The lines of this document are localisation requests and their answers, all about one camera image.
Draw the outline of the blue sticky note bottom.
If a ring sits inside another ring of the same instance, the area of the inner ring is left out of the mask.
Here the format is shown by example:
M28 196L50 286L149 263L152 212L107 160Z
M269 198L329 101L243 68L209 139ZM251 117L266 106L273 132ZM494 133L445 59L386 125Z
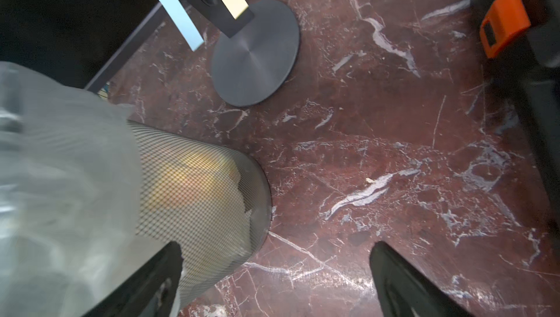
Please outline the blue sticky note bottom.
M179 0L158 0L192 51L204 44L204 39Z

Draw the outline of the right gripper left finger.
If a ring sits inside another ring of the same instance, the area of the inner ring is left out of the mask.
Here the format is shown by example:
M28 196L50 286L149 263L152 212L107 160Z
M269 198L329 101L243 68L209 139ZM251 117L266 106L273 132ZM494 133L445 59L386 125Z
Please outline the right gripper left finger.
M131 241L86 316L177 316L182 251L175 241Z

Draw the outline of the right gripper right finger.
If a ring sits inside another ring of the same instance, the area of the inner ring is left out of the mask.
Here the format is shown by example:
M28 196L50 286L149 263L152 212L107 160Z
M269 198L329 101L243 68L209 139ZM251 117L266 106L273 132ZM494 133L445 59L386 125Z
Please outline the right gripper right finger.
M373 246L369 265L384 316L471 315L384 241Z

